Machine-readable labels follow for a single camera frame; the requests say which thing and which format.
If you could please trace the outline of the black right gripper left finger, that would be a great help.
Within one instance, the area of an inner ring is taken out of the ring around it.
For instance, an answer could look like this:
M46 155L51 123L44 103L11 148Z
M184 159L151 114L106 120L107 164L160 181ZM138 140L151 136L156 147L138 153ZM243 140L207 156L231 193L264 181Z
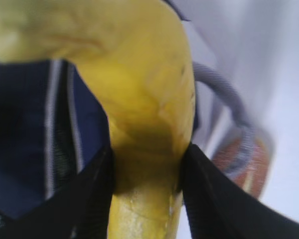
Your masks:
M105 239L114 186L104 147L69 184L24 217L0 227L0 239Z

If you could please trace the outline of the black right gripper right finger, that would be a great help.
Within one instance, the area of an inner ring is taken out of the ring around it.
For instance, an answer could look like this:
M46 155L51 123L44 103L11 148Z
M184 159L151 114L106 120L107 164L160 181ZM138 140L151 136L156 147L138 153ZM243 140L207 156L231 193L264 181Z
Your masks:
M194 239L299 239L299 224L228 179L195 144L182 161L182 191Z

